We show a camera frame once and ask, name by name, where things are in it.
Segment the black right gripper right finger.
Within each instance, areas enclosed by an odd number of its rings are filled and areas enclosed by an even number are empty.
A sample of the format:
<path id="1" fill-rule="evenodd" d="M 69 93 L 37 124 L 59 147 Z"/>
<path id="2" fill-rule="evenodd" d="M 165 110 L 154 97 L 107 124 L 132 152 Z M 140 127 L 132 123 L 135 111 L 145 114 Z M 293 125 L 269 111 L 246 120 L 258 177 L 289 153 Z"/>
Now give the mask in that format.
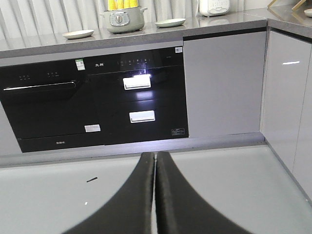
<path id="1" fill-rule="evenodd" d="M 169 152 L 156 158 L 156 220 L 160 234 L 246 234 L 189 184 Z"/>

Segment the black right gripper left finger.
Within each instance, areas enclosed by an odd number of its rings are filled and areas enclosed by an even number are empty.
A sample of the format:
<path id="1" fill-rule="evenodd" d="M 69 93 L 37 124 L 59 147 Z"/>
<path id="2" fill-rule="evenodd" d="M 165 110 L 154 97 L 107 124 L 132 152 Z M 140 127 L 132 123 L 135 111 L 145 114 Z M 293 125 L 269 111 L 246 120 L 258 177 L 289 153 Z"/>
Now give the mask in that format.
<path id="1" fill-rule="evenodd" d="M 150 234 L 155 154 L 143 152 L 121 188 L 66 234 Z"/>

